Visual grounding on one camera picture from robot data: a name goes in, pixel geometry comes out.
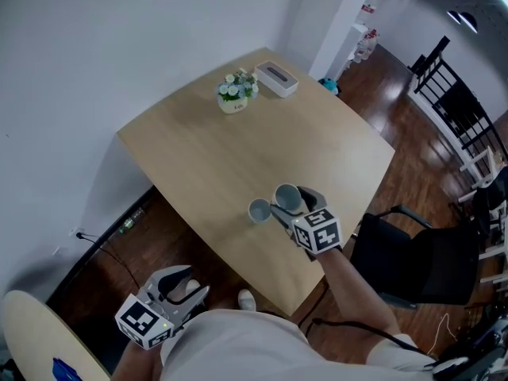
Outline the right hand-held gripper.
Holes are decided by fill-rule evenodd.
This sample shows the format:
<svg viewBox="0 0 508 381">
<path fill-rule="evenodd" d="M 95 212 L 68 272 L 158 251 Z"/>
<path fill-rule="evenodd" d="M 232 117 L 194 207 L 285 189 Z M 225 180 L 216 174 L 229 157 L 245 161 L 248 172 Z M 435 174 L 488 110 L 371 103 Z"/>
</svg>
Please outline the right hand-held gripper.
<svg viewBox="0 0 508 381">
<path fill-rule="evenodd" d="M 293 214 L 271 204 L 271 215 L 284 229 L 290 229 L 295 243 L 312 255 L 332 248 L 342 249 L 343 236 L 340 220 L 327 207 L 323 194 L 309 187 L 297 186 L 308 211 Z"/>
</svg>

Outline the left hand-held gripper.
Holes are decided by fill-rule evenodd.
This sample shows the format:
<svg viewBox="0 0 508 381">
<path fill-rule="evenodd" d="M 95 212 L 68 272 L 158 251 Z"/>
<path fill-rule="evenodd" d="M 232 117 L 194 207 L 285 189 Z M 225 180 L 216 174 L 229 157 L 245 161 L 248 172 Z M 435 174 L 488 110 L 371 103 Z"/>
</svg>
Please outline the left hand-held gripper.
<svg viewBox="0 0 508 381">
<path fill-rule="evenodd" d="M 175 335 L 210 291 L 210 286 L 200 286 L 179 301 L 168 295 L 191 275 L 190 265 L 170 266 L 158 271 L 158 281 L 150 278 L 136 295 L 130 294 L 114 319 L 118 328 L 144 350 Z"/>
</svg>

